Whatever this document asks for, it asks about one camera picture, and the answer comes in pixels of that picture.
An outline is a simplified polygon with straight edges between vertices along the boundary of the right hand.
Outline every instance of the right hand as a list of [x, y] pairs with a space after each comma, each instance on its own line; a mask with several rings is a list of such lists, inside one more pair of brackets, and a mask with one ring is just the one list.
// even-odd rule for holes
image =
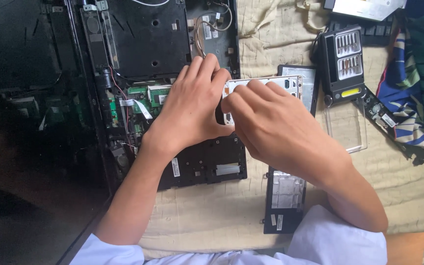
[[251, 156], [277, 170], [327, 186], [352, 163], [302, 102], [273, 82], [239, 85], [221, 106], [232, 114], [236, 134]]

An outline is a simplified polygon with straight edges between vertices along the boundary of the beige quilt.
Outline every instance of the beige quilt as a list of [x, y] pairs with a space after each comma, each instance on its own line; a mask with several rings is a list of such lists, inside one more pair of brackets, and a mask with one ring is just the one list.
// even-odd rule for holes
[[[311, 41], [325, 17], [320, 3], [311, 0], [238, 0], [242, 78], [275, 75], [279, 64], [310, 65]], [[363, 53], [365, 83], [375, 91], [388, 49], [364, 48]], [[321, 107], [316, 118], [322, 120]], [[388, 232], [424, 231], [424, 165], [414, 167], [372, 124], [366, 124], [368, 148], [353, 153], [353, 163], [382, 200]], [[268, 166], [247, 155], [247, 167], [246, 180], [159, 192], [140, 241], [146, 259], [288, 244], [290, 235], [264, 235], [260, 224]], [[309, 185], [305, 208], [326, 203], [325, 194]]]

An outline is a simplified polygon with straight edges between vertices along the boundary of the label sticker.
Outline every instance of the label sticker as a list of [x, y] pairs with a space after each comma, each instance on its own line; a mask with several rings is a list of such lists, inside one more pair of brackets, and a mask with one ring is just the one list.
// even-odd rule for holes
[[164, 104], [166, 97], [168, 97], [168, 95], [158, 95], [158, 98], [160, 99], [160, 105]]
[[142, 114], [145, 116], [145, 119], [147, 119], [147, 120], [153, 119], [153, 117], [150, 115], [150, 112], [148, 112], [148, 110], [146, 109], [146, 107], [142, 103], [136, 101], [135, 99], [132, 99], [132, 100], [135, 101], [135, 103], [138, 105], [138, 107], [142, 111]]
[[171, 160], [171, 164], [173, 165], [173, 174], [175, 177], [179, 177], [181, 176], [180, 174], [180, 165], [178, 164], [178, 159], [177, 158], [173, 158], [173, 160]]
[[389, 117], [389, 115], [387, 115], [387, 113], [386, 114], [384, 114], [384, 116], [382, 116], [382, 119], [391, 127], [391, 128], [393, 128], [395, 125], [396, 125], [396, 123]]
[[119, 103], [121, 104], [121, 106], [133, 106], [133, 104], [135, 104], [133, 99], [119, 100]]
[[282, 230], [282, 220], [284, 219], [284, 215], [279, 214], [278, 215], [278, 227], [276, 230], [281, 231]]
[[[202, 20], [209, 22], [209, 16], [204, 15], [202, 17]], [[206, 39], [206, 40], [212, 39], [211, 27], [209, 25], [207, 25], [206, 23], [202, 23], [202, 27], [204, 28], [204, 39]]]
[[271, 224], [272, 224], [273, 226], [275, 226], [275, 225], [276, 225], [276, 216], [275, 216], [274, 214], [271, 214]]

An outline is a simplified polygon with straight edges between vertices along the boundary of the fabric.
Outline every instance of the fabric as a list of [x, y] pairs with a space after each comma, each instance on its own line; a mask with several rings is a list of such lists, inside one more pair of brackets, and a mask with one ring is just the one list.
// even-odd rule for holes
[[397, 117], [395, 140], [424, 147], [424, 0], [408, 1], [406, 16], [377, 96]]
[[[238, 0], [242, 78], [275, 75], [279, 64], [311, 65], [309, 50], [316, 34], [307, 21], [326, 21], [319, 12], [300, 9], [302, 0]], [[254, 34], [265, 14], [269, 22]], [[387, 47], [364, 47], [364, 81], [376, 92], [389, 57]], [[325, 128], [320, 92], [316, 119]], [[388, 233], [424, 232], [424, 164], [414, 167], [367, 120], [368, 148], [352, 153], [353, 164], [374, 187], [389, 219]], [[352, 138], [348, 130], [339, 132]], [[159, 192], [147, 231], [139, 245], [147, 259], [185, 252], [217, 253], [287, 247], [292, 235], [263, 234], [268, 165], [246, 154], [248, 178]], [[307, 185], [304, 211], [327, 204], [324, 192]]]
[[[106, 244], [91, 234], [71, 265], [142, 265], [139, 246]], [[237, 251], [180, 254], [155, 259], [147, 265], [385, 265], [387, 248], [382, 233], [351, 226], [320, 205], [309, 210], [286, 252], [274, 257]]]

